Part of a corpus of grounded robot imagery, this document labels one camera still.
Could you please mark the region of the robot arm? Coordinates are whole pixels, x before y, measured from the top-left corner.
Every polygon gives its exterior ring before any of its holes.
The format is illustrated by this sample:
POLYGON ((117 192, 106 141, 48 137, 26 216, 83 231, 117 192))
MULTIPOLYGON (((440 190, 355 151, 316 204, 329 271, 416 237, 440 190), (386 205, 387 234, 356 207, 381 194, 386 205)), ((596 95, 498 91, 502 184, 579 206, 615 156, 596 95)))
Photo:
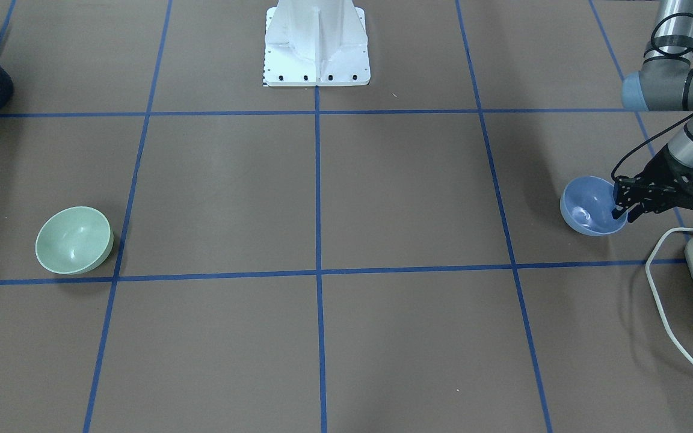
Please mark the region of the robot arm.
POLYGON ((625 77, 621 100, 636 112, 687 112, 669 126, 673 137, 640 173, 611 172, 613 219, 693 210, 693 1, 662 1, 637 72, 625 77))

